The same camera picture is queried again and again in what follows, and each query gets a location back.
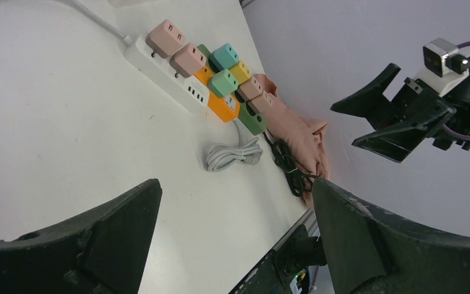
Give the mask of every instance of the power outlet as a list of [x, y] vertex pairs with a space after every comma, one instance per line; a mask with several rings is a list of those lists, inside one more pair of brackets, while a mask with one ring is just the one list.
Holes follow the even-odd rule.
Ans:
[[241, 104], [241, 110], [239, 112], [238, 118], [255, 136], [263, 133], [266, 130], [266, 118], [262, 114], [255, 113], [249, 107], [247, 102]]
[[191, 113], [207, 107], [210, 90], [195, 76], [184, 78], [170, 66], [167, 59], [154, 53], [144, 38], [137, 38], [125, 49], [125, 59], [159, 88]]

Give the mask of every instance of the power cord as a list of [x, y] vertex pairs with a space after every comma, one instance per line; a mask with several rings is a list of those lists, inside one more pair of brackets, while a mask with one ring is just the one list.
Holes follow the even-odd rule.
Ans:
[[236, 162], [256, 165], [260, 161], [260, 157], [264, 152], [260, 145], [257, 144], [258, 138], [251, 139], [248, 143], [242, 145], [244, 138], [242, 137], [242, 127], [238, 119], [233, 121], [237, 127], [239, 134], [240, 147], [232, 147], [226, 144], [215, 145], [208, 156], [206, 164], [209, 172], [220, 172], [232, 166]]
[[80, 3], [77, 0], [58, 0], [59, 2], [65, 2], [66, 4], [72, 4], [70, 6], [73, 6], [73, 8], [77, 9], [79, 12], [81, 12], [83, 15], [94, 21], [96, 24], [104, 28], [106, 31], [111, 33], [113, 36], [117, 37], [118, 39], [122, 40], [122, 42], [126, 45], [129, 46], [132, 44], [134, 41], [129, 35], [121, 32], [117, 28], [115, 28], [113, 25], [108, 23], [107, 21], [103, 20], [100, 18], [98, 15], [96, 15], [94, 12], [90, 11], [87, 7], [85, 7], [82, 3]]
[[275, 157], [275, 164], [285, 173], [291, 193], [296, 197], [301, 197], [305, 192], [311, 192], [316, 176], [309, 175], [298, 169], [291, 148], [284, 140], [279, 139], [273, 143], [266, 133], [264, 133], [264, 138], [271, 147], [271, 152], [273, 152]]

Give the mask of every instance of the white cable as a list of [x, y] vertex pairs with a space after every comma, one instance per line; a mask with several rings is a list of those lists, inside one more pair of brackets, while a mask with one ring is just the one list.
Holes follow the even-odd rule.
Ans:
[[125, 45], [129, 46], [133, 39], [123, 32], [120, 32], [117, 28], [113, 25], [109, 24], [107, 21], [100, 18], [98, 15], [94, 14], [94, 12], [90, 11], [87, 7], [85, 7], [82, 3], [78, 2], [77, 0], [66, 0], [75, 5], [75, 8], [80, 11], [83, 15], [90, 18], [92, 21], [97, 23], [99, 26], [104, 28], [106, 31], [110, 32], [113, 36], [117, 37], [118, 39], [122, 40]]
[[[242, 144], [242, 127], [238, 119], [233, 121], [239, 133], [239, 145]], [[260, 161], [260, 156], [264, 152], [260, 145], [257, 144], [258, 138], [251, 139], [248, 143], [240, 147], [232, 147], [226, 144], [215, 145], [208, 156], [206, 164], [209, 172], [220, 172], [227, 169], [236, 162], [244, 162], [246, 164], [255, 165]]]

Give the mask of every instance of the white power strip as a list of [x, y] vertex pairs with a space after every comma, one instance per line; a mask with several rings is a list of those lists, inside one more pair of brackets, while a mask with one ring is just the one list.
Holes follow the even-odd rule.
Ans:
[[125, 49], [125, 59], [159, 88], [174, 98], [191, 113], [208, 106], [210, 90], [195, 76], [183, 78], [170, 66], [169, 59], [153, 54], [143, 38], [137, 38]]

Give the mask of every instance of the white table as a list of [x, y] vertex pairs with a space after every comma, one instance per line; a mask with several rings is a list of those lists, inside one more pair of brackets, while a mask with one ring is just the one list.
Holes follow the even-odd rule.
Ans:
[[[209, 48], [230, 42], [252, 71], [263, 72], [237, 0], [126, 9], [82, 2], [133, 35], [169, 18], [187, 40]], [[264, 140], [257, 166], [205, 171], [208, 146], [237, 143], [234, 125], [210, 110], [187, 113], [123, 49], [59, 2], [0, 1], [0, 239], [158, 178], [163, 199], [140, 291], [226, 293], [305, 208]]]

